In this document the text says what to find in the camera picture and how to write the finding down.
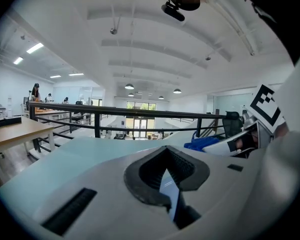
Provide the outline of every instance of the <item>floor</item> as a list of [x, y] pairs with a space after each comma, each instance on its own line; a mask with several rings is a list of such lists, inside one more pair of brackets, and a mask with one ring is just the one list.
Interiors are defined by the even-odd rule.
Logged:
[[[27, 146], [29, 149], [33, 149], [32, 142], [27, 142]], [[0, 166], [9, 179], [12, 179], [36, 161], [37, 160], [32, 156], [27, 156], [23, 144], [9, 148], [7, 152], [4, 153], [4, 158], [0, 155]]]

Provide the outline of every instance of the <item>glass door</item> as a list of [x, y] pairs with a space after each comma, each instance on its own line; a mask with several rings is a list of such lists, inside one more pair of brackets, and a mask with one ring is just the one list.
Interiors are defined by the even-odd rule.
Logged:
[[[142, 119], [140, 122], [140, 129], [146, 129], [147, 128], [147, 119]], [[140, 131], [140, 138], [145, 138], [146, 132]]]
[[[135, 129], [140, 129], [140, 119], [134, 119], [134, 127]], [[134, 131], [133, 136], [136, 138], [140, 137], [140, 131]]]

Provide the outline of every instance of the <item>office chair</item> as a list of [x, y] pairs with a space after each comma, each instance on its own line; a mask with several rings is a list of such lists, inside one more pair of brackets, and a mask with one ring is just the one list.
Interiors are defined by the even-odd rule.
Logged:
[[241, 133], [241, 128], [244, 126], [239, 113], [235, 111], [227, 111], [225, 118], [222, 119], [222, 124], [226, 139]]

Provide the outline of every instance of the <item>white ceiling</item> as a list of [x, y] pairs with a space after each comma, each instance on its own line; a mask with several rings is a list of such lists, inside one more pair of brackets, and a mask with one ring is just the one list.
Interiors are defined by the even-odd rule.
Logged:
[[[32, 18], [27, 15], [32, 28], [27, 24], [23, 27], [36, 39], [26, 34], [21, 40], [25, 34], [22, 24], [4, 18], [0, 54], [10, 62], [24, 56], [16, 67], [42, 78], [62, 75], [54, 82], [68, 80], [73, 71], [83, 72], [105, 89], [115, 89], [119, 97], [127, 97], [131, 91], [124, 86], [131, 83], [135, 86], [133, 93], [142, 93], [135, 98], [150, 100], [247, 88], [264, 79], [268, 84], [278, 84], [291, 72], [287, 52], [250, 1], [207, 0], [196, 11], [181, 11], [184, 22], [162, 12], [161, 5], [166, 1], [33, 0], [27, 8], [33, 13]], [[54, 20], [39, 24], [42, 19], [38, 15], [48, 18], [52, 7]], [[119, 18], [118, 32], [112, 35], [110, 29]], [[59, 32], [52, 33], [51, 28]], [[52, 38], [53, 34], [67, 42]], [[45, 47], [27, 54], [26, 50], [38, 42]], [[175, 88], [182, 94], [173, 94]]]

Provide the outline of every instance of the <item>light fixture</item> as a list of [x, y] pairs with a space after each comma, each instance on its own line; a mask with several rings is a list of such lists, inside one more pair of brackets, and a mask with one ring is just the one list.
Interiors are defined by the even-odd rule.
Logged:
[[173, 91], [173, 93], [174, 93], [174, 94], [180, 94], [180, 93], [181, 93], [181, 90], [180, 90], [180, 89], [175, 89], [175, 90]]
[[43, 47], [44, 45], [42, 43], [38, 43], [35, 46], [31, 47], [29, 50], [27, 50], [26, 52], [28, 54], [32, 54], [33, 52], [35, 52], [36, 50], [40, 49], [41, 47]]
[[69, 74], [69, 76], [83, 76], [84, 73], [74, 73], [74, 74]]
[[17, 58], [16, 60], [15, 60], [15, 62], [13, 63], [13, 64], [16, 64], [16, 65], [18, 65], [20, 62], [22, 62], [24, 60], [24, 58], [21, 58], [21, 57], [19, 57], [19, 58]]
[[128, 83], [124, 88], [126, 88], [128, 90], [133, 90], [134, 86], [131, 83]]

